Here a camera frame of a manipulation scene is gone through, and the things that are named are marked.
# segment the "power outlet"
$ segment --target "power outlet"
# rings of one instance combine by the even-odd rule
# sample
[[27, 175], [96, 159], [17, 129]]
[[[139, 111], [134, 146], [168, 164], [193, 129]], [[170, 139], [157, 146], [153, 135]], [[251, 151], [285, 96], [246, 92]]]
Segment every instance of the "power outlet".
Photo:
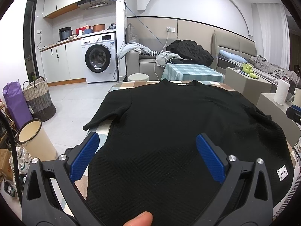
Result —
[[166, 27], [166, 31], [169, 31], [169, 32], [175, 32], [175, 29], [173, 27]]

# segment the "gray blanket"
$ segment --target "gray blanket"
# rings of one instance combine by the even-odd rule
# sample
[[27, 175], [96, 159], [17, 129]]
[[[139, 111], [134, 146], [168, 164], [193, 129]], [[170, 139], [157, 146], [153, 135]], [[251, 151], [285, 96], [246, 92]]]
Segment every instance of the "gray blanket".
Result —
[[254, 65], [255, 68], [265, 73], [268, 73], [278, 79], [280, 78], [282, 79], [283, 76], [286, 76], [297, 85], [298, 83], [299, 85], [301, 84], [300, 77], [298, 77], [295, 72], [290, 71], [288, 69], [281, 68], [278, 65], [272, 64], [262, 56], [254, 56], [252, 58], [249, 58], [248, 63]]

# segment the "houndstooth pillow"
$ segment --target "houndstooth pillow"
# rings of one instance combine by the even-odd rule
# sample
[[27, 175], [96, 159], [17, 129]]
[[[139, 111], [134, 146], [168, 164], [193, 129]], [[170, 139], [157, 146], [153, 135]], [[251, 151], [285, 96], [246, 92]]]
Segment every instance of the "houndstooth pillow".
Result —
[[139, 59], [155, 59], [159, 54], [157, 51], [151, 51], [150, 53], [141, 53], [139, 54]]

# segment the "basket handle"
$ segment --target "basket handle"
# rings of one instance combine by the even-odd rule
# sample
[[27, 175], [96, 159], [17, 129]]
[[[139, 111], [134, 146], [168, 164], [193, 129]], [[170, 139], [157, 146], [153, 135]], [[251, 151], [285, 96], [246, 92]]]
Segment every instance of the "basket handle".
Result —
[[44, 82], [46, 83], [44, 77], [42, 77], [42, 76], [37, 76], [37, 78], [35, 79], [35, 81], [34, 81], [34, 83], [33, 83], [33, 86], [34, 86], [34, 87], [36, 87], [36, 80], [37, 80], [39, 77], [41, 77], [41, 78], [44, 80]]
[[25, 84], [26, 82], [28, 82], [28, 83], [29, 83], [29, 85], [31, 86], [31, 84], [30, 84], [30, 82], [29, 82], [29, 81], [25, 81], [25, 82], [23, 83], [23, 86], [22, 86], [23, 90], [24, 90], [24, 84]]

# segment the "white curtain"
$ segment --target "white curtain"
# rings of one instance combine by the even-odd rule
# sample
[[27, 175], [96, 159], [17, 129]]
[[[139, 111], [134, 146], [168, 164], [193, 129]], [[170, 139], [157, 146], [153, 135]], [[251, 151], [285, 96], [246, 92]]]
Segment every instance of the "white curtain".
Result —
[[283, 4], [256, 3], [262, 32], [263, 52], [270, 63], [289, 69], [290, 35]]

